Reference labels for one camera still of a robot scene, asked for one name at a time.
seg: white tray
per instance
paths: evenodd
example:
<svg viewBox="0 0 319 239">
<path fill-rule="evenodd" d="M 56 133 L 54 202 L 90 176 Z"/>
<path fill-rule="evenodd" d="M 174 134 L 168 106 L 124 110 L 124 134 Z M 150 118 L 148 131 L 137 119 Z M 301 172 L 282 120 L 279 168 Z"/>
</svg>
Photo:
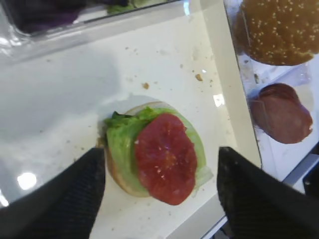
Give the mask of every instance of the white tray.
<svg viewBox="0 0 319 239">
<path fill-rule="evenodd" d="M 160 100 L 196 128 L 214 177 L 173 207 L 131 197 L 108 175 L 91 238 L 201 237 L 223 216 L 216 190 L 218 147 L 234 147 L 261 164 L 222 0 L 181 1 L 122 15 L 84 36 L 89 44 L 1 71 L 0 162 L 13 179 L 23 172 L 37 177 L 27 191 L 13 185 L 16 198 L 94 146 L 99 122 L 114 110 Z"/>
</svg>

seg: meat slice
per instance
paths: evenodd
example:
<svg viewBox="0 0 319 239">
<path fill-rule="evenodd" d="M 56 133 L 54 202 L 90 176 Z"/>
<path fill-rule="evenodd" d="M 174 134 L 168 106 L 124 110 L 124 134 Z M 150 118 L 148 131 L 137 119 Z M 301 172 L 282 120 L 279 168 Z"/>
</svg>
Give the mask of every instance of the meat slice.
<svg viewBox="0 0 319 239">
<path fill-rule="evenodd" d="M 278 142 L 299 143 L 312 132 L 313 119 L 309 111 L 288 85 L 263 88 L 250 106 L 255 124 Z"/>
<path fill-rule="evenodd" d="M 195 187 L 197 158 L 182 121 L 171 114 L 153 120 L 137 137 L 139 180 L 154 198 L 178 205 Z"/>
</svg>

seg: top bun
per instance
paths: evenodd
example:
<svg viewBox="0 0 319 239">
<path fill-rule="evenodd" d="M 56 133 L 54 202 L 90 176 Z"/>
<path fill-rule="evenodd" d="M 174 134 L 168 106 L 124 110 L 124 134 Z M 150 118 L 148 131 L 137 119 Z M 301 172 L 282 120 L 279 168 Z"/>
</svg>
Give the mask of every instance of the top bun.
<svg viewBox="0 0 319 239">
<path fill-rule="evenodd" d="M 252 59 L 269 65 L 299 65 L 319 53 L 317 0 L 243 0 L 234 34 Z"/>
</svg>

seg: bottom bun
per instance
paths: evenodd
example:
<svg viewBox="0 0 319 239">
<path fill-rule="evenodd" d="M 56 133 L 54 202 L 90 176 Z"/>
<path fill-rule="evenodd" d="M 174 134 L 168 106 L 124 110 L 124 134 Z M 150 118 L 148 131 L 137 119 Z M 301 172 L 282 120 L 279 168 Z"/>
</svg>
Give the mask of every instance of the bottom bun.
<svg viewBox="0 0 319 239">
<path fill-rule="evenodd" d="M 125 114 L 126 115 L 136 115 L 138 112 L 142 111 L 146 107 L 150 107 L 153 109 L 156 108 L 166 108 L 166 109 L 174 109 L 170 105 L 164 103 L 164 102 L 151 102 L 147 103 L 141 106 L 137 106 L 129 111 L 127 111 Z M 134 197 L 139 197 L 139 198 L 146 198 L 149 197 L 150 195 L 145 192 L 139 192 L 134 190 L 131 186 L 130 183 L 127 182 L 124 177 L 121 175 L 119 170 L 116 167 L 116 163 L 112 159 L 111 152 L 109 148 L 105 148 L 105 157 L 108 165 L 109 172 L 111 173 L 114 181 L 128 194 L 134 196 Z"/>
</svg>

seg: red tomato slice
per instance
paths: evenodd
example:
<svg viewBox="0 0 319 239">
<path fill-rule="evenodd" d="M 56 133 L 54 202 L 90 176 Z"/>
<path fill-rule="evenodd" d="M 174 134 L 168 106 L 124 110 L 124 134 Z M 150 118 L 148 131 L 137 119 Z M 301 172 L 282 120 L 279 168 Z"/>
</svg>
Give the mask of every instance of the red tomato slice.
<svg viewBox="0 0 319 239">
<path fill-rule="evenodd" d="M 197 158 L 183 122 L 171 114 L 153 120 L 137 137 L 139 180 L 150 195 L 181 204 L 195 187 Z"/>
</svg>

